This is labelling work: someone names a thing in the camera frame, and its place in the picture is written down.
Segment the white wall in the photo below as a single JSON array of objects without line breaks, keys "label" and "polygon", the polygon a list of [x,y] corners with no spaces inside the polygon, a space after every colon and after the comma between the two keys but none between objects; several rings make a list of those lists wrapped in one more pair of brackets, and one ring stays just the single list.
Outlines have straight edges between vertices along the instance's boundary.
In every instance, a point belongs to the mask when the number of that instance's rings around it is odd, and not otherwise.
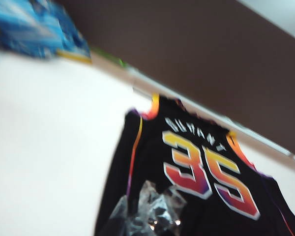
[{"label": "white wall", "polygon": [[[124,114],[150,106],[133,77],[95,62],[0,52],[0,236],[93,235]],[[295,162],[241,143],[295,213]]]}]

